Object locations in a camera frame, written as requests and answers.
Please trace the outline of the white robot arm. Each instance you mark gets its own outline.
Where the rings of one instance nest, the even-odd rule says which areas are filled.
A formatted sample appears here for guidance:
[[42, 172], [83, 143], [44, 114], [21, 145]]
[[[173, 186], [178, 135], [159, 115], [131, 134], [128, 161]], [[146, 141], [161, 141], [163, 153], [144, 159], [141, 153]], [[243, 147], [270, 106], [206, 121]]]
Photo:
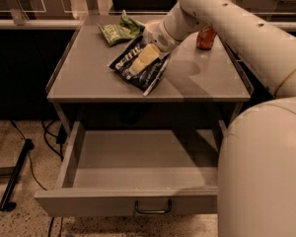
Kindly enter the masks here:
[[178, 0], [152, 33], [160, 50], [211, 26], [255, 89], [218, 163], [219, 237], [296, 237], [296, 37], [231, 0]]

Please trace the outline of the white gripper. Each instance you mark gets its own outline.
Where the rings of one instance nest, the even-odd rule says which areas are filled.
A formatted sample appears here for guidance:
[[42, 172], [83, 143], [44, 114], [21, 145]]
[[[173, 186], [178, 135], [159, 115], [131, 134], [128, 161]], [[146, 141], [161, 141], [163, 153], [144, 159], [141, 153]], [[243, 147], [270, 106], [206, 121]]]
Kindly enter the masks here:
[[171, 19], [159, 20], [160, 24], [154, 29], [149, 37], [144, 37], [148, 43], [132, 62], [129, 71], [132, 75], [137, 75], [148, 65], [159, 57], [159, 50], [162, 52], [172, 52], [182, 41], [177, 39], [179, 33], [178, 25]]

